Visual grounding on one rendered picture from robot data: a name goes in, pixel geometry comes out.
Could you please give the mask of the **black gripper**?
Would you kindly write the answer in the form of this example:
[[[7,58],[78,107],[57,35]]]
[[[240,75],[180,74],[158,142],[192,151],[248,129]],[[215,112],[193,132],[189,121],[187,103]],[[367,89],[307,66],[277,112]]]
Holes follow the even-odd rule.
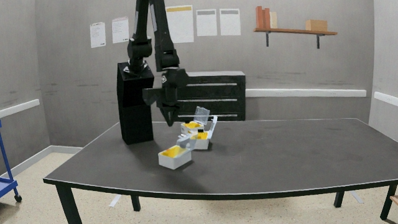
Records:
[[[171,88],[174,88],[174,101],[169,101],[169,102],[156,101],[156,107],[158,107],[160,112],[162,113],[162,116],[164,117],[167,126],[172,126],[179,109],[183,108],[183,101],[177,100],[177,87],[171,87]],[[169,111],[171,111],[170,120],[168,115]]]

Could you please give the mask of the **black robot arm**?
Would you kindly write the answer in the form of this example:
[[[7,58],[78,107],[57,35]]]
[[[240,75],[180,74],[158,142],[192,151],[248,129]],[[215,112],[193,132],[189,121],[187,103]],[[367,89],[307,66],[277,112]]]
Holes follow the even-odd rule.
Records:
[[[167,72],[161,73],[161,86],[168,88],[142,89],[142,99],[146,105],[151,105],[154,101],[174,101],[174,88],[171,87],[183,88],[188,84],[185,69],[178,67],[179,58],[170,38],[164,0],[136,0],[134,33],[127,45],[130,60],[123,73],[138,78],[147,68],[143,57],[152,55],[152,39],[147,36],[149,6],[154,31],[156,72]]]

